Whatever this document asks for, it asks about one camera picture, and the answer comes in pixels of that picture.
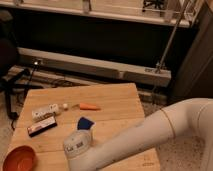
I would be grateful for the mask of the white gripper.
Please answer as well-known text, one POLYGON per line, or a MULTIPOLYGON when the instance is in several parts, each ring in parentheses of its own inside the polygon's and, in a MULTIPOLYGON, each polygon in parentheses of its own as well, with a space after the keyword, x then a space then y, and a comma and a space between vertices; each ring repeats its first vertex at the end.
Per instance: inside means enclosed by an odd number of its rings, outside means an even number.
POLYGON ((92 132, 89 131, 95 125, 95 122, 81 117, 77 124, 77 129, 71 133, 63 142, 63 149, 67 158, 86 152, 92 144, 92 132))

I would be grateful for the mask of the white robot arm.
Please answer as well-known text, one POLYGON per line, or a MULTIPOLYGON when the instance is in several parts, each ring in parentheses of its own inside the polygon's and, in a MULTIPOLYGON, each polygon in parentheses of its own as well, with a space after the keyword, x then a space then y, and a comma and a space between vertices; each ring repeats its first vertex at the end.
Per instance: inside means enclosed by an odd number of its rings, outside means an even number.
POLYGON ((213 99, 191 98, 159 109, 102 144, 90 130, 76 130, 63 142, 70 171, 100 171, 169 139, 196 134, 205 141, 200 171, 213 171, 213 99))

